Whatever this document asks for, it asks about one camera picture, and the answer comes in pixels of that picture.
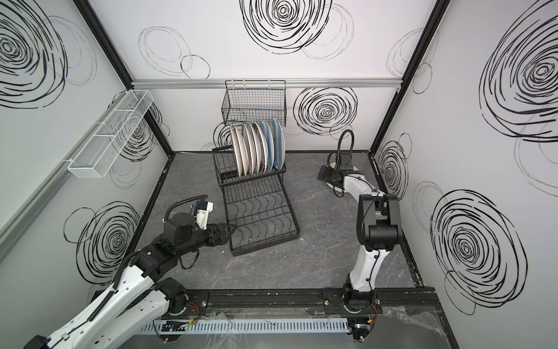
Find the black wire dish rack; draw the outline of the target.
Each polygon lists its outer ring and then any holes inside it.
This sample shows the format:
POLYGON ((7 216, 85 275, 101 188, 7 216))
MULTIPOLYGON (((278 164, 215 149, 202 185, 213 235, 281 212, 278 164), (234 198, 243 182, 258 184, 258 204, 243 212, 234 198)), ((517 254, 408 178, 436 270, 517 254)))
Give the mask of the black wire dish rack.
POLYGON ((240 256, 300 237, 300 227, 286 191, 286 167, 269 173, 240 176, 231 145, 212 150, 225 217, 237 226, 231 234, 232 255, 240 256))

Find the blue striped plate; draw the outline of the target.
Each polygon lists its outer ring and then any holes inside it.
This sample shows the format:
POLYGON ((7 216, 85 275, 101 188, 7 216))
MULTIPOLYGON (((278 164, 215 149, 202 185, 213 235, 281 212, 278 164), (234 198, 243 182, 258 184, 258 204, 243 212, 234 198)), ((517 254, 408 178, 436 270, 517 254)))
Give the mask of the blue striped plate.
POLYGON ((273 171, 274 161, 275 161, 275 148, 274 148, 273 134, 270 125, 266 121, 262 121, 261 126, 262 126, 263 135, 267 143, 267 153, 268 153, 267 171, 271 172, 273 171))
POLYGON ((271 130, 274 139, 275 166, 278 170, 282 170, 285 162, 286 149, 283 129, 277 119, 272 120, 271 130))

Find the orange sunburst plate front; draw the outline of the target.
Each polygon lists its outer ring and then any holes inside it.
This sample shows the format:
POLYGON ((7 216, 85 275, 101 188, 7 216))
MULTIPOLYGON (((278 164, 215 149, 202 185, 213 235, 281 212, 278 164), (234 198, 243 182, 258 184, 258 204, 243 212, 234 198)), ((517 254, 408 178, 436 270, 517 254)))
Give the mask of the orange sunburst plate front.
POLYGON ((247 176, 248 171, 249 171, 249 164, 248 164, 248 151, 246 149, 246 142, 245 142, 244 137, 241 133, 241 128, 236 127, 235 131, 236 131, 236 134, 237 134, 238 145, 239 145, 239 148, 240 148, 240 153, 241 153, 241 158, 242 158, 243 176, 247 176))

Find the orange sunburst plate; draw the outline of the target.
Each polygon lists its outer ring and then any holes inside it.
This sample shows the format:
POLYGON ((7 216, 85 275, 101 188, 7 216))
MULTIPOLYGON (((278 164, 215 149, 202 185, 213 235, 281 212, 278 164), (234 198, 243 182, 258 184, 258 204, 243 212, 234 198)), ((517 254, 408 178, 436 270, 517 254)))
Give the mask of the orange sunburst plate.
POLYGON ((238 142, 238 135, 237 135, 237 132, 236 132, 236 128, 234 126, 230 126, 230 134, 231 134, 232 145, 233 145, 233 150, 234 150, 234 154, 235 154, 235 162, 237 164, 238 177, 241 177, 242 174, 243 174, 244 168, 243 168, 241 149, 240 149, 240 145, 239 145, 239 142, 238 142))
POLYGON ((242 158, 243 176, 247 176, 248 171, 249 171, 249 164, 248 164, 248 151, 246 149, 246 142, 245 142, 244 137, 241 133, 241 128, 236 127, 235 131, 236 131, 236 134, 237 134, 238 145, 239 145, 239 148, 240 148, 240 153, 241 153, 241 158, 242 158))

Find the cream plate with cat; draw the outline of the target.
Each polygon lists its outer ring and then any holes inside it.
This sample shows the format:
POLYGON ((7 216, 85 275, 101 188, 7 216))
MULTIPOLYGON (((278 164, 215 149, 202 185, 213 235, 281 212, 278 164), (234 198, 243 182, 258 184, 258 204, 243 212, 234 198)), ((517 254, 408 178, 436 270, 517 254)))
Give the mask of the cream plate with cat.
POLYGON ((359 169, 351 163, 341 163, 339 166, 337 163, 331 162, 329 164, 332 170, 340 172, 340 173, 350 173, 350 172, 359 172, 359 169))

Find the white plate red characters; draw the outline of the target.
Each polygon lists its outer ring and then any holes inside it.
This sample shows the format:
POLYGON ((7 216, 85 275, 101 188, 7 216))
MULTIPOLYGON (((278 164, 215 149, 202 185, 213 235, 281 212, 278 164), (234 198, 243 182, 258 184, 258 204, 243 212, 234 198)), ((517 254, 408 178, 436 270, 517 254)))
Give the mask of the white plate red characters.
POLYGON ((254 142, 254 135, 248 124, 243 125, 243 136, 246 140, 247 150, 249 152, 249 174, 254 175, 257 172, 257 154, 254 142))

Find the orange sunburst plate back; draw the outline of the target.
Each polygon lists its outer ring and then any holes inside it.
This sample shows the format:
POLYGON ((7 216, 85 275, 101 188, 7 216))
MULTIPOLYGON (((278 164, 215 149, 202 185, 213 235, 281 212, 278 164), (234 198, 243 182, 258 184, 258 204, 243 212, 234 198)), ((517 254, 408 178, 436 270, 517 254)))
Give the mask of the orange sunburst plate back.
POLYGON ((239 145, 239 142, 238 142, 238 135, 237 135, 237 132, 236 132, 236 128, 234 126, 230 126, 230 134, 231 134, 232 145, 233 145, 233 150, 234 150, 234 154, 235 154, 235 162, 237 164, 238 177, 241 177, 242 174, 243 174, 244 168, 243 168, 241 149, 240 149, 240 145, 239 145))

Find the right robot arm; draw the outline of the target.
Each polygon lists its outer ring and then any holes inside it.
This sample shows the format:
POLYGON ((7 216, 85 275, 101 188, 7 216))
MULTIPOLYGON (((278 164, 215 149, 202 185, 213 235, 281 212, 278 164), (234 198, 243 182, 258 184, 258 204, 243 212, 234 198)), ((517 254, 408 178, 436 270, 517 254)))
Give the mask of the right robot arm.
POLYGON ((349 194, 357 202, 356 235, 360 249, 349 274, 350 290, 373 292, 383 261, 403 240, 400 206, 397 196, 373 186, 353 166, 354 142, 351 129, 341 133, 337 149, 320 168, 318 180, 330 186, 337 197, 349 194))

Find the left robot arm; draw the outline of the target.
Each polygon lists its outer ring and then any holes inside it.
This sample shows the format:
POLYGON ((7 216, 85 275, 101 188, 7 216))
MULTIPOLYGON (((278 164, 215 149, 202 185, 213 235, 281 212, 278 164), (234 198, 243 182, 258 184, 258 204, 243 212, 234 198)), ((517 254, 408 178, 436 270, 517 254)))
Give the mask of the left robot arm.
POLYGON ((35 336, 26 347, 117 348, 167 312, 180 315, 193 307, 184 286, 165 274, 181 265, 184 255, 229 242, 236 225, 210 223, 212 210, 205 195, 172 204, 164 215, 163 233, 128 254, 99 297, 59 330, 35 336))

